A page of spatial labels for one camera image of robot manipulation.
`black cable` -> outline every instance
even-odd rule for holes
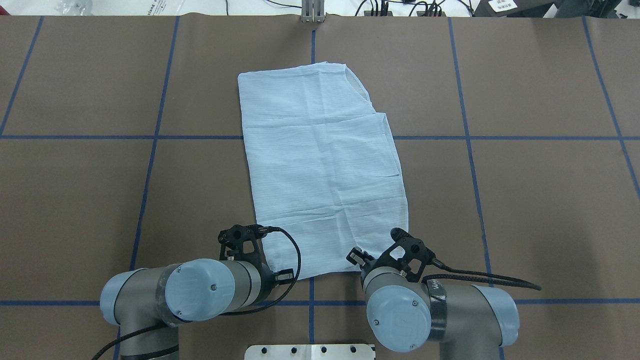
[[[271,4],[276,4],[276,5],[280,5],[280,6],[284,6],[287,8],[298,8],[298,9],[302,9],[302,6],[298,6],[298,5],[288,5],[288,4],[280,4],[280,3],[276,3],[275,1],[272,0],[265,0],[267,3],[271,3]]]
[[[482,277],[475,276],[463,276],[463,275],[449,275],[449,274],[435,274],[435,275],[427,275],[422,281],[432,280],[432,279],[452,279],[452,280],[462,280],[462,281],[471,281],[471,282],[484,282],[485,284],[494,284],[494,285],[503,285],[503,286],[514,286],[516,288],[528,288],[534,290],[542,290],[542,287],[536,284],[532,284],[528,281],[525,282],[515,282],[515,281],[505,281],[505,280],[493,280],[493,279],[484,279]]]
[[[269,309],[271,306],[274,306],[275,304],[279,303],[282,299],[284,299],[285,296],[287,296],[287,294],[291,291],[291,289],[293,288],[293,286],[296,284],[296,281],[298,281],[298,276],[300,275],[300,265],[302,263],[302,258],[300,255],[300,248],[298,247],[298,244],[295,242],[295,240],[293,240],[293,238],[291,237],[291,235],[289,235],[289,233],[279,227],[274,227],[274,226],[268,226],[267,227],[269,229],[269,233],[272,233],[273,231],[278,231],[280,233],[283,233],[286,237],[289,238],[289,240],[291,241],[291,243],[293,244],[293,247],[296,248],[296,253],[298,255],[298,268],[296,270],[296,275],[293,277],[293,281],[289,284],[289,287],[282,293],[282,295],[280,295],[280,297],[278,297],[277,299],[275,299],[274,301],[272,301],[271,303],[262,306],[262,307],[258,307],[256,309],[251,309],[251,310],[244,310],[244,311],[233,311],[233,312],[229,312],[229,313],[223,313],[220,315],[248,315],[248,314],[255,314],[258,313],[259,311],[263,311],[266,309]]]
[[[429,6],[429,10],[425,13],[422,14],[422,16],[427,16],[427,14],[429,14],[429,16],[431,16],[431,14],[433,13],[433,11],[436,10],[436,0],[433,0],[433,2],[431,3],[431,6]]]
[[[121,343],[121,342],[123,342],[125,340],[128,340],[128,339],[131,339],[134,336],[138,336],[140,334],[144,334],[145,332],[162,329],[163,327],[166,327],[166,325],[164,323],[159,323],[157,325],[146,327],[144,329],[136,330],[134,332],[130,332],[129,334],[123,335],[123,336],[117,338],[116,340],[113,340],[112,342],[110,342],[107,345],[105,345],[102,349],[100,349],[100,351],[98,351],[91,358],[91,360],[97,360],[100,356],[102,356],[105,352],[107,352],[107,350],[109,350],[112,346],[114,346],[116,344],[119,344],[119,343]]]
[[[446,272],[450,272],[453,274],[478,275],[478,276],[488,277],[489,279],[483,279],[480,277],[472,277],[472,276],[435,274],[435,275],[425,276],[423,278],[423,281],[430,280],[430,279],[454,279],[454,280],[462,280],[462,281],[479,281],[479,282],[485,282],[486,284],[515,286],[517,288],[529,288],[534,290],[542,290],[540,286],[526,280],[518,279],[517,277],[489,274],[488,272],[482,272],[482,271],[454,269],[454,268],[451,268],[450,266],[445,265],[442,261],[436,258],[434,258],[431,263],[437,268],[440,268],[442,270],[445,270]]]
[[[437,13],[436,13],[436,14],[434,14],[433,16],[438,16],[438,17],[442,16],[442,6],[441,6],[441,5],[442,5],[445,1],[446,1],[446,0],[442,0],[442,1],[440,1],[438,4],[436,4],[436,12],[437,12]]]
[[[360,12],[360,9],[362,9],[362,5],[364,5],[364,3],[366,3],[367,0],[362,0],[362,2],[360,3],[360,6],[358,6],[358,9],[356,10],[356,14],[354,16],[358,16],[358,13]]]
[[[458,2],[462,3],[462,5],[464,5],[465,8],[467,8],[467,11],[469,12],[469,15],[471,15],[471,16],[474,15],[474,9],[473,9],[473,7],[471,7],[472,6],[471,0],[469,0],[469,5],[467,5],[467,3],[465,3],[462,0],[458,0]]]
[[[411,11],[409,12],[409,16],[411,16],[413,14],[413,11],[415,10],[415,8],[418,7],[418,5],[420,5],[420,4],[424,4],[424,11],[427,12],[429,4],[427,4],[426,1],[418,1],[417,3],[415,3],[413,8],[411,8]]]

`brown table surface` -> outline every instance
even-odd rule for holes
[[[91,358],[117,332],[111,276],[215,258],[218,231],[252,224],[236,77],[314,61],[388,114],[412,234],[543,286],[507,289],[505,359],[637,358],[640,20],[299,19],[0,17],[0,358]],[[358,274],[301,281],[181,328],[181,356],[376,343],[362,300]]]

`label sticker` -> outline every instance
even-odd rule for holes
[[[513,0],[491,0],[489,1],[489,5],[491,5],[491,8],[497,13],[505,12],[507,10],[512,10],[518,7],[518,5],[513,2]]]

